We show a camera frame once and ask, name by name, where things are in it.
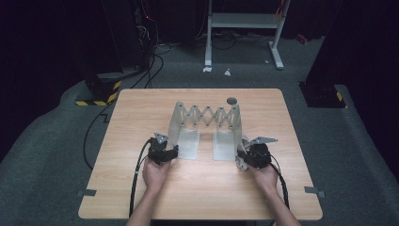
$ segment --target black cable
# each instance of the black cable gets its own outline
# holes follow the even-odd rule
[[[158,69],[158,71],[156,71],[156,73],[149,79],[149,81],[147,82],[147,84],[146,84],[146,86],[144,87],[144,88],[146,88],[149,84],[150,84],[150,82],[153,80],[153,78],[157,75],[157,74],[159,74],[159,72],[162,70],[162,68],[164,67],[164,60],[160,57],[160,56],[158,56],[158,55],[154,55],[154,57],[158,57],[159,59],[161,59],[161,61],[162,61],[162,64],[161,64],[161,67]]]
[[[282,195],[283,195],[284,203],[288,207],[288,209],[290,209],[290,203],[288,202],[288,189],[287,189],[287,185],[285,184],[284,178],[282,178],[280,170],[277,169],[275,165],[270,164],[270,166],[276,171],[277,175],[279,176],[279,180],[281,181]]]
[[[94,118],[94,120],[91,121],[90,126],[88,127],[86,134],[85,134],[85,139],[83,141],[83,157],[85,159],[85,163],[86,165],[93,170],[93,167],[89,164],[88,162],[88,157],[86,156],[86,143],[88,141],[88,132],[90,132],[91,127],[93,126],[94,122],[100,117],[100,116],[104,116],[104,122],[108,123],[109,119],[108,119],[108,114],[104,114],[104,112],[106,111],[106,109],[108,109],[108,107],[110,107],[111,105],[113,105],[116,102],[116,100],[114,100],[110,105],[107,105],[99,114],[97,114],[97,116]]]
[[[130,195],[130,209],[129,209],[129,217],[132,215],[133,213],[133,207],[135,204],[135,194],[136,194],[136,184],[137,184],[137,177],[138,177],[138,172],[140,171],[140,166],[142,163],[141,160],[141,156],[144,153],[144,150],[146,149],[146,146],[152,141],[152,139],[148,139],[147,142],[144,144],[143,148],[141,149],[140,155],[137,159],[137,164],[136,164],[136,170],[135,170],[135,176],[133,178],[133,183],[132,183],[132,193]]]
[[[215,45],[215,42],[212,41],[212,47],[213,47],[213,48],[216,48],[217,50],[228,50],[228,49],[231,49],[231,48],[237,43],[237,38],[236,38],[234,35],[231,35],[231,36],[232,36],[232,39],[231,39],[231,40],[233,40],[232,45],[230,45],[230,46],[228,46],[228,47],[225,47],[225,48],[221,48],[221,47],[217,47],[217,46]]]

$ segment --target wooden table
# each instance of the wooden table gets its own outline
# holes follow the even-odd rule
[[[128,218],[131,187],[139,152],[154,132],[168,134],[176,102],[189,108],[225,106],[238,100],[243,133],[249,138],[273,137],[269,151],[279,161],[291,210],[298,219],[323,215],[287,106],[278,89],[125,89],[120,93],[104,142],[88,182],[95,196],[84,196],[81,218]],[[152,217],[157,219],[271,219],[263,195],[249,171],[234,162],[213,160],[215,127],[200,129],[195,160],[175,159]],[[145,184],[138,175],[135,205]]]

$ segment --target wire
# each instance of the wire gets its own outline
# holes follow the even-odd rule
[[[284,199],[285,205],[289,209],[290,203],[288,202],[288,189],[287,189],[287,185],[285,184],[284,178],[282,178],[280,170],[277,169],[275,165],[270,164],[270,166],[276,171],[277,175],[279,176],[279,180],[281,181],[283,199]]]
[[[147,84],[146,84],[146,86],[144,87],[144,89],[151,83],[151,81],[153,80],[153,78],[157,75],[157,74],[159,74],[159,72],[162,70],[162,68],[164,67],[164,60],[160,57],[160,56],[158,56],[158,55],[153,55],[154,56],[154,58],[155,57],[158,57],[159,59],[161,59],[161,61],[162,61],[162,64],[161,64],[161,67],[158,69],[158,71],[156,71],[156,73],[149,79],[149,81],[147,82]]]
[[[94,118],[94,120],[91,121],[90,126],[88,127],[86,134],[85,134],[85,139],[83,140],[83,157],[85,159],[85,163],[88,166],[89,169],[93,170],[93,167],[89,164],[88,162],[88,157],[86,155],[86,143],[88,141],[88,133],[90,132],[91,127],[93,126],[94,122],[100,117],[100,116],[104,116],[104,122],[108,123],[109,119],[108,114],[104,114],[104,112],[106,111],[106,109],[108,109],[108,107],[110,107],[111,105],[113,105],[116,102],[116,100],[114,100],[110,105],[107,105],[99,114],[97,114],[97,116]]]
[[[208,8],[208,1],[205,2],[205,10],[204,10],[204,12],[203,12],[202,25],[200,26],[200,30],[199,30],[199,33],[198,33],[197,36],[196,36],[196,39],[200,36],[200,32],[202,31],[203,26],[205,25],[205,18],[206,18],[206,15],[207,15],[206,9],[207,9],[207,8]]]
[[[141,163],[143,162],[143,160],[147,157],[145,156],[143,158],[143,160],[141,160],[141,156],[144,153],[144,150],[146,149],[147,145],[152,141],[151,138],[149,138],[147,140],[147,142],[144,144],[143,148],[141,149],[140,155],[138,156],[137,159],[137,164],[136,164],[136,170],[135,170],[135,176],[133,178],[133,183],[132,183],[132,193],[130,195],[130,209],[129,209],[129,217],[132,215],[133,213],[133,207],[135,205],[135,194],[136,194],[136,184],[137,184],[137,176],[138,176],[138,172],[140,171],[140,166]]]
[[[215,42],[212,41],[212,47],[213,47],[213,48],[216,48],[217,50],[228,50],[228,49],[231,49],[231,48],[237,43],[237,38],[236,38],[234,35],[231,35],[231,36],[232,36],[232,39],[231,39],[231,40],[233,40],[232,45],[230,45],[230,46],[228,46],[228,47],[225,47],[225,48],[221,48],[221,47],[217,47],[217,46],[215,45]]]

